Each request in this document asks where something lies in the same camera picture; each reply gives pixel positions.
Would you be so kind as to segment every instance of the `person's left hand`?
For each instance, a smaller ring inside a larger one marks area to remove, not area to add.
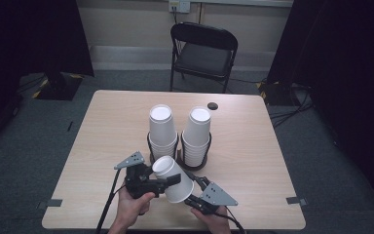
[[[130,226],[133,226],[139,215],[144,215],[150,209],[150,201],[155,197],[152,192],[133,199],[126,187],[119,192],[118,209],[114,223],[109,233],[122,233]]]

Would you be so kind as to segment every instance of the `table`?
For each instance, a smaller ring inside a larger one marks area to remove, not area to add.
[[[135,151],[150,164],[146,137],[151,107],[168,105],[181,134],[191,108],[209,102],[218,104],[217,110],[211,110],[212,143],[206,166],[195,175],[207,176],[239,202],[230,208],[244,229],[303,229],[306,223],[300,205],[286,201],[296,194],[261,97],[126,91],[93,95],[52,197],[62,204],[47,208],[43,226],[95,229],[116,173],[114,166]],[[124,176],[122,170],[117,186]],[[197,184],[193,194],[201,194]],[[116,197],[103,228],[113,222],[117,202]],[[140,216],[132,228],[206,229],[190,207],[169,203],[165,194],[152,200],[150,212]]]

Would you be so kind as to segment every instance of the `stack of cups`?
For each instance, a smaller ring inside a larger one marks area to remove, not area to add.
[[[158,104],[151,108],[148,141],[154,160],[165,155],[174,155],[177,131],[172,119],[171,109],[167,105]]]
[[[153,172],[156,178],[165,179],[169,176],[181,174],[181,181],[166,189],[167,199],[171,203],[180,203],[186,200],[194,189],[194,182],[184,171],[169,157],[161,157],[153,164]]]
[[[184,152],[182,160],[189,167],[202,164],[209,145],[211,115],[207,108],[196,106],[190,111],[182,134]]]

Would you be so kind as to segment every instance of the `chair seat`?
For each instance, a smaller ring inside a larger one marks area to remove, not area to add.
[[[187,43],[175,62],[175,70],[191,74],[219,76],[220,80],[229,72],[231,51]]]

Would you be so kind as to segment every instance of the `hand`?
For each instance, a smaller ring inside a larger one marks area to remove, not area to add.
[[[220,206],[216,212],[221,215],[227,215],[227,208],[224,206]],[[191,213],[193,213],[196,216],[196,218],[203,221],[207,225],[208,230],[212,234],[231,233],[229,220],[227,218],[216,216],[214,214],[204,215],[199,210],[196,210],[194,208],[191,209]]]
[[[150,201],[155,197],[152,192],[133,199],[126,187],[119,192],[117,215],[108,233],[126,233],[133,226],[139,215],[144,215],[150,209]]]

